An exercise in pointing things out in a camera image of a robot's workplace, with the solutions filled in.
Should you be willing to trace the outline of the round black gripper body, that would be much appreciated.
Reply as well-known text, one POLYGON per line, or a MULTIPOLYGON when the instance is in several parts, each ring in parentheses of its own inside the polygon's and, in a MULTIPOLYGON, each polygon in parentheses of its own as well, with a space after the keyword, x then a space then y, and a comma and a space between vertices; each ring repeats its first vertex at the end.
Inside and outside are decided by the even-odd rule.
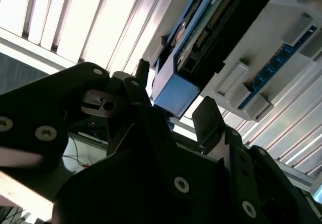
POLYGON ((233 222, 223 166, 177 146, 157 109, 135 107, 133 113, 120 149, 64 184, 52 222, 233 222))

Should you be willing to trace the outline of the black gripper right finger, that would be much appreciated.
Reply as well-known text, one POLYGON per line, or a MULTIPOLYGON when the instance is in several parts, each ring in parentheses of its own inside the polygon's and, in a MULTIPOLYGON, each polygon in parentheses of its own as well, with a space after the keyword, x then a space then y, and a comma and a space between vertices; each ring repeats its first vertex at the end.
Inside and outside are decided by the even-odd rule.
POLYGON ((204 155, 219 165, 220 223, 320 223, 305 197, 262 147, 247 148, 226 125, 214 99, 205 97, 193 112, 204 155))

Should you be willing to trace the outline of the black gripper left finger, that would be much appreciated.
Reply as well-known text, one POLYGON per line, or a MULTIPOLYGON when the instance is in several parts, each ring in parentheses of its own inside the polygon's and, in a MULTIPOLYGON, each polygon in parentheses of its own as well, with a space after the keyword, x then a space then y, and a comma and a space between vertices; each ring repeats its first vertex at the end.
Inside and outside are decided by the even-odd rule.
POLYGON ((1 128, 1 173, 48 199, 57 198, 71 178, 56 187, 68 132, 98 117, 110 157, 134 125, 135 107, 153 107, 163 116, 140 79, 123 72, 109 76, 90 62, 9 91, 1 95, 1 118, 8 122, 1 128))

